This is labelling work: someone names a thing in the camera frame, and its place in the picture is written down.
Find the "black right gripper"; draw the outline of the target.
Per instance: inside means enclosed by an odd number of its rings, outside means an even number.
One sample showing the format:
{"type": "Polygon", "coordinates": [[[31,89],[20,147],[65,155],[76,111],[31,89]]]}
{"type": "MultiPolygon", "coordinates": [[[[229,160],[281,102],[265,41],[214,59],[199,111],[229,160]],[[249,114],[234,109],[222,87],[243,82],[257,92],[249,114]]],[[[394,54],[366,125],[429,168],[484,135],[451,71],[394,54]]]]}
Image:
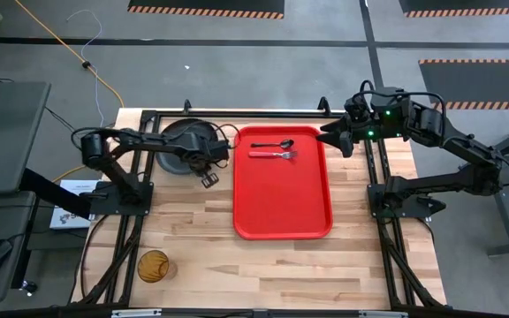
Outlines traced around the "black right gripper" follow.
{"type": "Polygon", "coordinates": [[[377,140],[381,137],[383,126],[379,122],[354,123],[348,119],[342,123],[322,125],[316,138],[326,144],[340,144],[342,155],[352,155],[354,144],[362,140],[377,140]]]}

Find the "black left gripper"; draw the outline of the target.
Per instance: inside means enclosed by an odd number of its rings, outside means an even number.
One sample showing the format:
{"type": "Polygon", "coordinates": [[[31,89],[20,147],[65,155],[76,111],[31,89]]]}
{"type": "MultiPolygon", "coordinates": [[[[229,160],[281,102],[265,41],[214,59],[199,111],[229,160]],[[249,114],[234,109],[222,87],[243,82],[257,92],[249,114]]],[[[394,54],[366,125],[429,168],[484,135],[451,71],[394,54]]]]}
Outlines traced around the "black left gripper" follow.
{"type": "Polygon", "coordinates": [[[201,176],[205,188],[219,182],[217,174],[206,172],[206,169],[211,164],[229,160],[228,140],[220,140],[215,132],[185,132],[179,138],[179,145],[183,148],[179,155],[180,161],[188,164],[196,176],[201,176]]]}

